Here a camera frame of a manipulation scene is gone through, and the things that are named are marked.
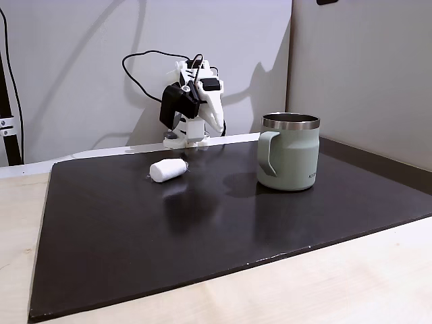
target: gray wall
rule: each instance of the gray wall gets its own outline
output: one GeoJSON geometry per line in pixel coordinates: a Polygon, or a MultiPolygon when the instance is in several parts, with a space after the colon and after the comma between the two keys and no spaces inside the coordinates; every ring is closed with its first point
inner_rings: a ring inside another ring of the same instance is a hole
{"type": "Polygon", "coordinates": [[[432,170],[432,1],[294,0],[288,109],[322,135],[432,170]]]}
{"type": "MultiPolygon", "coordinates": [[[[122,70],[122,58],[137,51],[203,53],[225,82],[228,134],[257,131],[262,114],[284,110],[291,0],[0,0],[0,6],[24,112],[26,162],[161,142],[159,104],[122,70]]],[[[161,97],[174,61],[155,54],[128,67],[161,97]]],[[[9,95],[18,115],[10,83],[9,95]]],[[[0,166],[6,164],[0,141],[0,166]]]]}

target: wooden table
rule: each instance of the wooden table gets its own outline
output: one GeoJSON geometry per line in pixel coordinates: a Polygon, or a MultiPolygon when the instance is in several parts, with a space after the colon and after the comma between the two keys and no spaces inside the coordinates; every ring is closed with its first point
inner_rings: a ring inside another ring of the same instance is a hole
{"type": "MultiPolygon", "coordinates": [[[[0,180],[0,323],[26,323],[48,173],[0,180]]],[[[432,218],[49,323],[432,323],[432,218]]]]}

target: metal bracket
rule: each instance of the metal bracket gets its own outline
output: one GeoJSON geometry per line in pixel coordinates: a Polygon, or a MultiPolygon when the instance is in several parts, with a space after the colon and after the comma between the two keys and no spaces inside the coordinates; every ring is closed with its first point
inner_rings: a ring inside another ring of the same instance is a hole
{"type": "Polygon", "coordinates": [[[16,135],[15,117],[0,118],[0,137],[16,135]]]}

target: black cable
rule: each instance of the black cable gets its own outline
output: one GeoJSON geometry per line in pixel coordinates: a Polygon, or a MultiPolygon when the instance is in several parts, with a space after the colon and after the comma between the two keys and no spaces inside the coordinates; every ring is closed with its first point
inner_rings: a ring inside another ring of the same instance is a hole
{"type": "Polygon", "coordinates": [[[123,58],[123,61],[121,61],[121,64],[123,65],[123,70],[126,72],[126,74],[128,75],[129,78],[131,78],[132,81],[134,81],[136,83],[136,85],[138,85],[141,90],[143,91],[143,93],[145,93],[149,98],[152,98],[153,100],[156,100],[158,102],[162,102],[161,99],[158,99],[154,96],[152,96],[151,94],[149,94],[147,91],[145,91],[144,87],[129,73],[128,69],[126,69],[125,66],[125,61],[129,58],[129,57],[133,57],[133,56],[142,56],[142,55],[146,55],[148,53],[159,53],[159,54],[164,54],[166,56],[174,56],[174,57],[182,57],[184,59],[190,60],[189,57],[185,56],[185,55],[178,55],[178,54],[171,54],[171,53],[165,53],[162,51],[156,51],[155,49],[151,49],[150,51],[145,51],[143,53],[135,53],[135,54],[129,54],[126,57],[123,58]]]}
{"type": "Polygon", "coordinates": [[[224,137],[227,134],[227,124],[225,124],[225,120],[223,121],[223,132],[221,137],[224,137]]]}
{"type": "Polygon", "coordinates": [[[194,64],[196,59],[198,58],[198,56],[201,56],[201,62],[198,64],[198,69],[196,70],[196,74],[195,74],[195,80],[194,80],[194,85],[196,87],[196,80],[198,79],[198,73],[200,71],[201,65],[204,63],[204,56],[203,54],[196,54],[194,57],[194,60],[192,61],[192,69],[194,68],[194,64]]]}
{"type": "Polygon", "coordinates": [[[7,39],[7,22],[6,22],[6,16],[3,10],[0,8],[0,14],[3,16],[3,23],[5,25],[5,48],[6,48],[6,61],[7,61],[7,67],[9,68],[9,74],[11,76],[13,89],[15,90],[15,98],[16,103],[18,105],[18,111],[20,112],[20,123],[21,123],[21,161],[22,164],[24,164],[24,122],[22,120],[22,110],[21,110],[21,102],[20,98],[18,96],[18,90],[16,88],[15,78],[14,74],[12,73],[12,67],[11,67],[11,61],[9,59],[9,41],[7,39]]]}
{"type": "Polygon", "coordinates": [[[217,67],[215,67],[215,66],[211,66],[210,68],[211,68],[211,69],[215,69],[216,72],[217,72],[217,76],[219,76],[219,70],[217,69],[217,67]]]}

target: mug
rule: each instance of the mug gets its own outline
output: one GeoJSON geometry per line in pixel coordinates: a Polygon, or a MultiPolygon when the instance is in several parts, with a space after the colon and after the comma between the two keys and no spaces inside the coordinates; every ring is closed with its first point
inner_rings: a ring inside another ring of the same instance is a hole
{"type": "Polygon", "coordinates": [[[261,120],[258,139],[258,181],[287,191],[315,183],[319,151],[318,117],[299,113],[270,113],[261,120]]]}

